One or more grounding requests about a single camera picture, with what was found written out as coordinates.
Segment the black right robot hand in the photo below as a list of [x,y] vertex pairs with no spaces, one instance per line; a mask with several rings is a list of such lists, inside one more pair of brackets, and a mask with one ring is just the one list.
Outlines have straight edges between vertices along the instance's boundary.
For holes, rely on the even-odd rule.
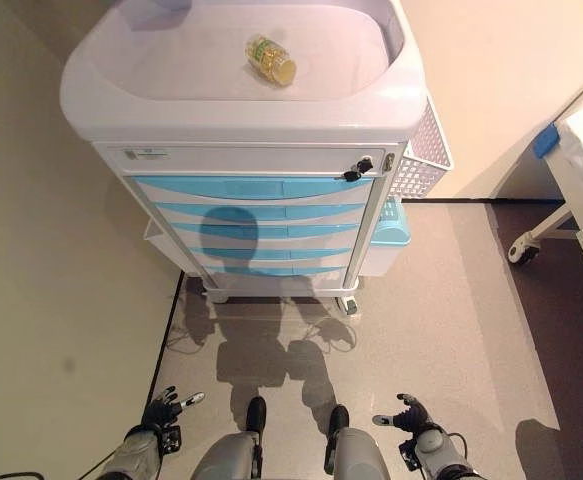
[[403,402],[406,409],[395,415],[374,415],[372,417],[374,425],[398,428],[415,436],[429,430],[441,429],[415,396],[408,393],[398,393],[396,398]]

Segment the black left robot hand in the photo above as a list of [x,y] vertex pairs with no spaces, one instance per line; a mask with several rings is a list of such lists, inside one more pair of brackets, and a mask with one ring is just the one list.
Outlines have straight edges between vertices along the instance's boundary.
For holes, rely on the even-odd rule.
[[171,426],[184,410],[200,404],[205,398],[204,392],[195,392],[180,399],[176,387],[174,385],[168,386],[145,407],[141,424],[160,428]]

